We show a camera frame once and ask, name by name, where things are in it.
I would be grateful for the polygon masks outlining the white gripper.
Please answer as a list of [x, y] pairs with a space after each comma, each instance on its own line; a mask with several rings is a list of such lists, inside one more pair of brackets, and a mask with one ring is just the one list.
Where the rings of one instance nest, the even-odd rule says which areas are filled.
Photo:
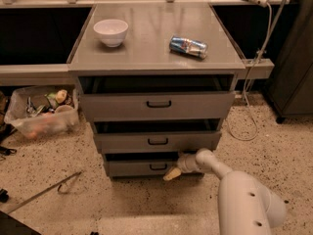
[[163, 177], [164, 181], [170, 181], [178, 176], [181, 173], [191, 173], [198, 170], [198, 165], [196, 163], [195, 154], [184, 154], [184, 152], [178, 152], [180, 157], [177, 161], [177, 166], [173, 166]]

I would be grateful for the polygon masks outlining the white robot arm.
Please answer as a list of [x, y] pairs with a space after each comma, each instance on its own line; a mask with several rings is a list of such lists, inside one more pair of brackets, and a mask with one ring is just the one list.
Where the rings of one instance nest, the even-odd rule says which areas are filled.
[[285, 202], [250, 174], [233, 170], [206, 148], [184, 154], [165, 174], [165, 181], [182, 173], [213, 173], [220, 180], [218, 217], [220, 235], [272, 235], [287, 217]]

